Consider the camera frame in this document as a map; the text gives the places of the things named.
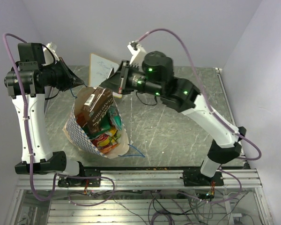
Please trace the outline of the brown sea salt chips bag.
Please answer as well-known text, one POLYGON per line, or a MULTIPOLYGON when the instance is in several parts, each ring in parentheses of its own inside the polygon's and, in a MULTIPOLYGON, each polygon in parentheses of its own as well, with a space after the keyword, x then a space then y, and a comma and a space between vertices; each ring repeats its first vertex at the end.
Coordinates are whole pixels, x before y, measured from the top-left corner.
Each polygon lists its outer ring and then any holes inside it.
POLYGON ((102 87, 88 87, 87 91, 81 113, 86 120, 89 133, 96 134, 100 131, 102 118, 113 104, 113 92, 102 87))

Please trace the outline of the checkered paper bag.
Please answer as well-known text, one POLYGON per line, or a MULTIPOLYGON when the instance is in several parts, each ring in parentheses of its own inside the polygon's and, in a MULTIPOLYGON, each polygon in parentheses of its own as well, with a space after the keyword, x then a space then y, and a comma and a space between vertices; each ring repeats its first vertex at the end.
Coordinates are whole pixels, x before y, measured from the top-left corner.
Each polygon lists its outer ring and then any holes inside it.
POLYGON ((105 158, 143 157, 132 148, 113 93, 102 87, 84 87, 75 97, 70 116, 63 128, 68 140, 88 153, 105 158))

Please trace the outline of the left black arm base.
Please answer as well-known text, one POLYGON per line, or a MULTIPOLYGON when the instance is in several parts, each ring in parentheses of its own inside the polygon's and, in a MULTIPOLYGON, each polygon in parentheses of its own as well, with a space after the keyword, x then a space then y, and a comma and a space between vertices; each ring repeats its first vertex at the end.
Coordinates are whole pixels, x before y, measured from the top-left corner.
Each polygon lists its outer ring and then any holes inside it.
POLYGON ((79 174, 70 178, 69 176, 61 177, 58 180, 60 188, 75 187, 99 187, 101 183, 101 172, 91 167, 79 165, 79 174))

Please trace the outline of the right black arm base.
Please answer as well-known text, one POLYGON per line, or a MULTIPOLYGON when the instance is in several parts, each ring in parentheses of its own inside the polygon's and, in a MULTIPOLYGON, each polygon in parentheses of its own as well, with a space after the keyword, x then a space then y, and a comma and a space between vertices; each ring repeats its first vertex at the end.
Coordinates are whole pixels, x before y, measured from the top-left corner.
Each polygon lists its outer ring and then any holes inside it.
POLYGON ((223 178, 221 172, 216 172, 213 177, 207 177, 200 173, 199 168, 190 168, 184 170, 180 179, 185 187, 210 187, 212 185, 223 186, 223 178))

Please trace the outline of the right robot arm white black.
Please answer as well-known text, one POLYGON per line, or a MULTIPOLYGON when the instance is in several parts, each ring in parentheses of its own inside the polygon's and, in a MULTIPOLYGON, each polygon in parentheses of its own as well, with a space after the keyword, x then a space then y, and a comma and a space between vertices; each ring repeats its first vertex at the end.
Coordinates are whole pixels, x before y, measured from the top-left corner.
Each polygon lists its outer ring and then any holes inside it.
POLYGON ((164 53, 145 54, 139 66, 132 61, 122 61, 117 71, 111 70, 100 86, 121 95, 137 91, 159 97, 162 104, 192 119, 208 132, 213 141, 197 174, 201 185, 213 181, 220 165, 239 157, 240 135, 244 135, 246 129, 227 124, 207 105, 203 94, 191 81, 175 77, 173 60, 164 53))

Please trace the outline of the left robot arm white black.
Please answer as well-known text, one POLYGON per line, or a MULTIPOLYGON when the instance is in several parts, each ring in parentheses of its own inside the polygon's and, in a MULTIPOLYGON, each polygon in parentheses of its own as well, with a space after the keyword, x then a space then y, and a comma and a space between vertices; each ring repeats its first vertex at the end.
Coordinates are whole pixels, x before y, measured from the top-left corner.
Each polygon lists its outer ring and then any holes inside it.
POLYGON ((77 77, 47 46, 41 43, 19 43, 20 60, 7 73, 4 83, 15 106, 21 137, 22 159, 15 166, 17 174, 62 173, 75 186, 86 181, 81 163, 67 159, 64 151, 52 151, 46 132, 44 105, 45 88, 67 91, 83 85, 77 77))

